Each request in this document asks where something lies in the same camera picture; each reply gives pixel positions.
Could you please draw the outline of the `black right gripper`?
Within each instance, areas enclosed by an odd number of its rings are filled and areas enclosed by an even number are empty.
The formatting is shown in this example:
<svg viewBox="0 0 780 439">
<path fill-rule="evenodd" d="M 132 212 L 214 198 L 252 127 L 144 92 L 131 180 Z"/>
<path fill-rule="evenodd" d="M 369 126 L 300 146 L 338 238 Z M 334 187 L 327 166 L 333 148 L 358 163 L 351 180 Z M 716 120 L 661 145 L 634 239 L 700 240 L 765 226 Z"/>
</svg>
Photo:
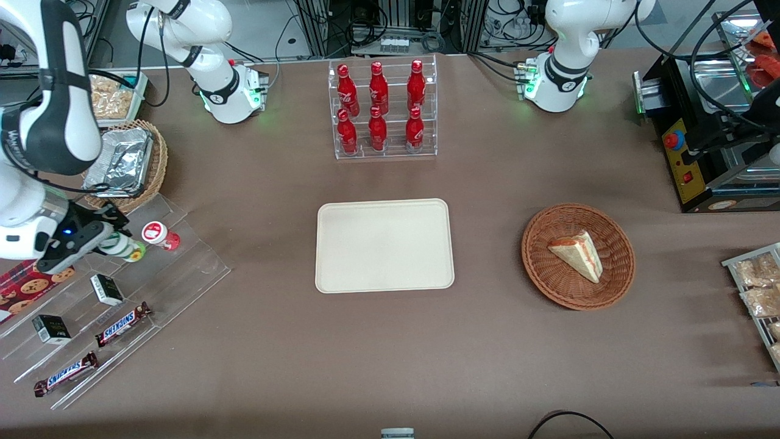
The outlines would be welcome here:
<svg viewBox="0 0 780 439">
<path fill-rule="evenodd" d="M 102 233 L 102 222 L 109 223 L 113 231 L 127 237 L 128 217 L 116 205 L 103 205 L 92 211 L 81 205 L 69 205 L 66 216 L 58 225 L 58 242 L 65 246 L 84 246 Z"/>
</svg>

